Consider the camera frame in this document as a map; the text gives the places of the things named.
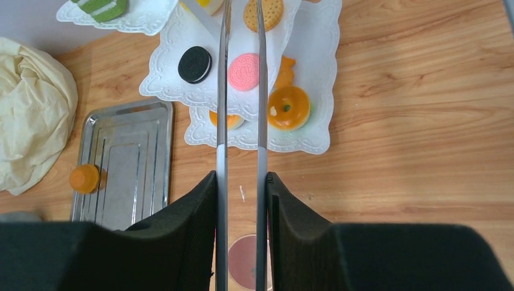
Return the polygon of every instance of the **white cloth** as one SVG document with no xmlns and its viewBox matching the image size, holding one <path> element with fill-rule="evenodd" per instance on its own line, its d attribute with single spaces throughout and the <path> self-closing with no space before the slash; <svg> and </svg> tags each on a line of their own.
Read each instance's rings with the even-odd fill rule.
<svg viewBox="0 0 514 291">
<path fill-rule="evenodd" d="M 78 94 L 72 74 L 49 54 L 0 38 L 0 191 L 39 182 L 66 145 Z"/>
</svg>

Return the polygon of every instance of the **metal tray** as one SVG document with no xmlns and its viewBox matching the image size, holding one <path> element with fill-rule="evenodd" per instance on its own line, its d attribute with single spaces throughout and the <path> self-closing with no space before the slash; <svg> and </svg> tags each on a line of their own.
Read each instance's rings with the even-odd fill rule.
<svg viewBox="0 0 514 291">
<path fill-rule="evenodd" d="M 74 192 L 72 221 L 124 230 L 168 203 L 171 102 L 152 98 L 92 111 L 85 119 L 78 164 L 101 171 L 95 192 Z"/>
</svg>

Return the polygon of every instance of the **green cake slice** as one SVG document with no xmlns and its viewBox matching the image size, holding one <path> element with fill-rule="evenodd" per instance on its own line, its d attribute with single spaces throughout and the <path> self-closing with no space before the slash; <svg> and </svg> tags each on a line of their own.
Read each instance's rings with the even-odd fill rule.
<svg viewBox="0 0 514 291">
<path fill-rule="evenodd" d="M 71 0 L 96 22 L 106 22 L 122 15 L 127 9 L 127 0 Z"/>
</svg>

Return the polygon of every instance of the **wooden surface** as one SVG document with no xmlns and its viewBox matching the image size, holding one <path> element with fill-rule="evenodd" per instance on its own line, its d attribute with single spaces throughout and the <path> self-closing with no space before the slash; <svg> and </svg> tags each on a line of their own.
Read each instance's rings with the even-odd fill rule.
<svg viewBox="0 0 514 291">
<path fill-rule="evenodd" d="M 331 221 L 470 225 L 514 278 L 514 41 L 501 0 L 348 0 L 339 23 L 332 145 L 270 153 L 269 169 Z M 0 213 L 69 218 L 86 114 L 142 99 L 158 44 L 114 33 L 58 58 L 78 85 L 75 129 L 38 185 L 0 194 Z M 172 200 L 215 168 L 213 148 L 185 144 L 189 113 L 174 106 Z M 229 150 L 229 243 L 255 233 L 256 158 Z"/>
</svg>

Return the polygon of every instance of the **black sandwich cookie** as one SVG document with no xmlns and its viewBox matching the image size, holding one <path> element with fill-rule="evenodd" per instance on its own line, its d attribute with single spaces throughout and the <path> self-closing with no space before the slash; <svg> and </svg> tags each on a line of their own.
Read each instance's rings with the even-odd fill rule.
<svg viewBox="0 0 514 291">
<path fill-rule="evenodd" d="M 190 84 L 205 80 L 212 66 L 212 57 L 203 47 L 192 47 L 185 51 L 178 62 L 178 75 Z"/>
</svg>

